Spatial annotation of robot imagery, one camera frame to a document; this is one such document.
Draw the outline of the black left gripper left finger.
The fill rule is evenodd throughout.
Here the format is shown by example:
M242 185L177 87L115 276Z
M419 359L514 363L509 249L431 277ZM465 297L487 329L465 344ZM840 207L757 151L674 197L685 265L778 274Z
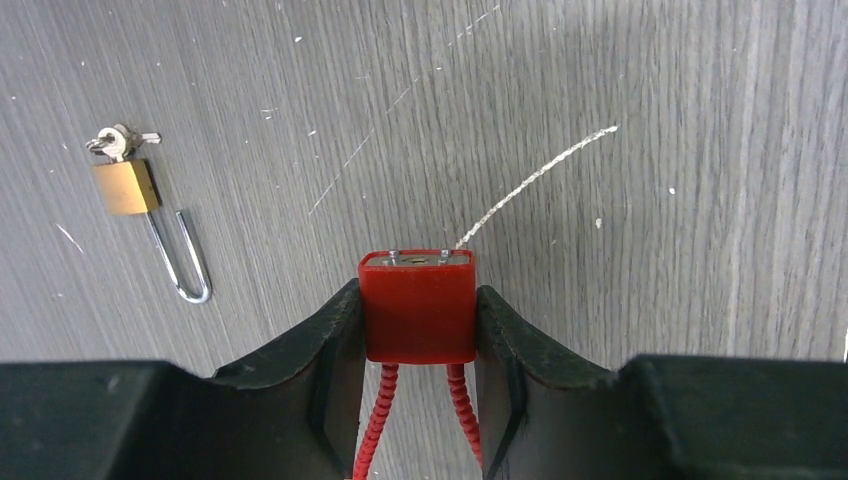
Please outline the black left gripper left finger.
M365 370L350 281L202 378L166 361L5 363L5 479L348 479Z

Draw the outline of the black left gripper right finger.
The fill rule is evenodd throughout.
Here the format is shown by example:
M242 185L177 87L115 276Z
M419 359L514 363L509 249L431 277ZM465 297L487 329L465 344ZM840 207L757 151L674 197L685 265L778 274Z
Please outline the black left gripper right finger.
M641 354L607 370L477 292L487 479L843 479L843 363Z

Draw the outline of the red cable padlock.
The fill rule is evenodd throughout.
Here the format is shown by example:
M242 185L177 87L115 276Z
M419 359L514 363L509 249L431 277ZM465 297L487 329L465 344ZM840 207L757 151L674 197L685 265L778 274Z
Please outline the red cable padlock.
M481 461L479 422L465 366L477 355L476 266L467 249L375 251L359 263L366 356L381 379L353 476L367 478L389 418L402 365L443 365L464 435Z

